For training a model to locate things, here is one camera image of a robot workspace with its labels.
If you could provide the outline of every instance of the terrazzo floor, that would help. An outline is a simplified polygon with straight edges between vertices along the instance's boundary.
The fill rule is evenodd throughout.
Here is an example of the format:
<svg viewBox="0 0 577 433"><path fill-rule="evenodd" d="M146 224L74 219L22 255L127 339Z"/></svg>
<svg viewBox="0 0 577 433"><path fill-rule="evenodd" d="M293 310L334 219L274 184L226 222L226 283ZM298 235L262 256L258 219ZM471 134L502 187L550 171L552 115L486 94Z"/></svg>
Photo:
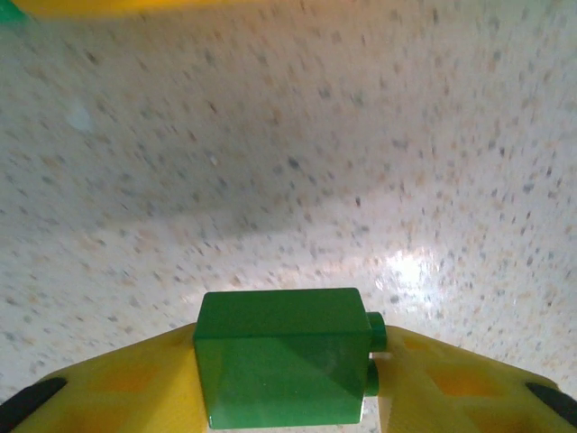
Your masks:
<svg viewBox="0 0 577 433"><path fill-rule="evenodd" d="M339 286L577 395L576 2L29 21L0 61L0 400L208 291Z"/></svg>

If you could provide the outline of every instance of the speckled floor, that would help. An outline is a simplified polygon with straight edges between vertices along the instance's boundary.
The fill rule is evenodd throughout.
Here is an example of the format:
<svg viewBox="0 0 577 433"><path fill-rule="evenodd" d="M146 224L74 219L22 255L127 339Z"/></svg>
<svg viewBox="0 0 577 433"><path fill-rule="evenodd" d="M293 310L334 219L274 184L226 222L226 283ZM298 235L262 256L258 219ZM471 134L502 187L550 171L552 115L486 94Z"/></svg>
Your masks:
<svg viewBox="0 0 577 433"><path fill-rule="evenodd" d="M574 1L275 0L0 47L0 399L209 290L332 286L577 394Z"/></svg>

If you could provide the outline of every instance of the yellow object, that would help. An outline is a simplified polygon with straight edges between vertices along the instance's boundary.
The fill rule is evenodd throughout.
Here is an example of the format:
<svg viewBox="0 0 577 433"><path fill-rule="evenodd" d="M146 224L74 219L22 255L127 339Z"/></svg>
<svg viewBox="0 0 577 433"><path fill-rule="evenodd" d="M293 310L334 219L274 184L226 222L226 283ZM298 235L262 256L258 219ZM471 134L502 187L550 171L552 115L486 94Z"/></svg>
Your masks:
<svg viewBox="0 0 577 433"><path fill-rule="evenodd" d="M387 327L379 369L381 433L575 433L527 382L545 377Z"/></svg>
<svg viewBox="0 0 577 433"><path fill-rule="evenodd" d="M46 18L114 16L180 5L208 5L223 0L13 0L27 14Z"/></svg>
<svg viewBox="0 0 577 433"><path fill-rule="evenodd" d="M14 433L204 433L195 325L45 377L68 383Z"/></svg>

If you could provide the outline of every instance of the green plastic piece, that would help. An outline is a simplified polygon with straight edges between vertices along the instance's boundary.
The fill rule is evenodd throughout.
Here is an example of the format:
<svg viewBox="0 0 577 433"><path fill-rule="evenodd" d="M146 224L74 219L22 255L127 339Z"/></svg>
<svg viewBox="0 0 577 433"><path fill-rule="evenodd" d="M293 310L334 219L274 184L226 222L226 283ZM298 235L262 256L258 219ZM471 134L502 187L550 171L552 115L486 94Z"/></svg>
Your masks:
<svg viewBox="0 0 577 433"><path fill-rule="evenodd" d="M22 21L26 15L9 0L0 0L0 23Z"/></svg>
<svg viewBox="0 0 577 433"><path fill-rule="evenodd" d="M211 428L357 423L386 345L356 289L207 293L193 338Z"/></svg>

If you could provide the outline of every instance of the floor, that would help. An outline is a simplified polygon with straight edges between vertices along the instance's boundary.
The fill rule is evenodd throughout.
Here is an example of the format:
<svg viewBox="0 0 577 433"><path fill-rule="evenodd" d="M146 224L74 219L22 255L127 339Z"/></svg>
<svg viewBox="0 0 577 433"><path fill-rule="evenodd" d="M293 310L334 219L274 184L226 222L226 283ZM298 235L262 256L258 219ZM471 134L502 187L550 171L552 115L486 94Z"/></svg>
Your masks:
<svg viewBox="0 0 577 433"><path fill-rule="evenodd" d="M0 399L208 291L338 286L577 395L574 1L256 0L0 45Z"/></svg>

